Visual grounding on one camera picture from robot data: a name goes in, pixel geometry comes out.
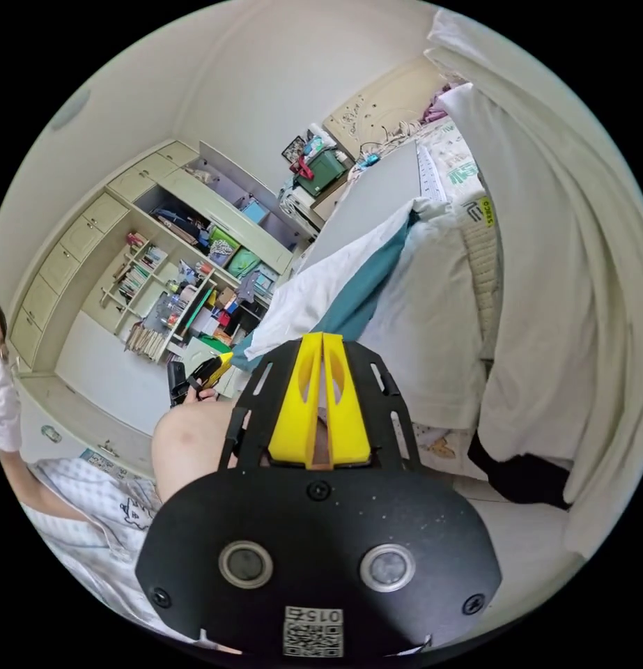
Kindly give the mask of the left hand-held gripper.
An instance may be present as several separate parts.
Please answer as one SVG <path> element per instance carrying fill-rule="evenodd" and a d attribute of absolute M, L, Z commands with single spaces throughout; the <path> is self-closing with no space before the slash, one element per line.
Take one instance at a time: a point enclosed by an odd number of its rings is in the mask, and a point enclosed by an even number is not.
<path fill-rule="evenodd" d="M 181 360 L 170 361 L 166 367 L 170 407 L 174 408 L 183 402 L 189 386 L 196 390 L 214 387 L 230 369 L 232 358 L 232 352 L 221 353 L 202 362 L 189 374 Z"/>

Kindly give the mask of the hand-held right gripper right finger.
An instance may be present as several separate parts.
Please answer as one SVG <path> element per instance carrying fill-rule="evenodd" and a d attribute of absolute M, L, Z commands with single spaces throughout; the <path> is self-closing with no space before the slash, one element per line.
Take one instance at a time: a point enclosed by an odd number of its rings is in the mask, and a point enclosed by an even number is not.
<path fill-rule="evenodd" d="M 369 463 L 371 447 L 341 335 L 323 334 L 327 443 L 333 466 Z"/>

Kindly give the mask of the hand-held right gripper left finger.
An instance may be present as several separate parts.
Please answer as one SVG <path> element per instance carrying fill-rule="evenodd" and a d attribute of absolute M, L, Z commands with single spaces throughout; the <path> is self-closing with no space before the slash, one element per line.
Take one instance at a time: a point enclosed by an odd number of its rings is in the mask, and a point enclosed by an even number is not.
<path fill-rule="evenodd" d="M 293 345 L 293 366 L 268 453 L 278 464 L 311 466 L 318 423 L 322 334 L 309 333 L 287 344 Z"/>

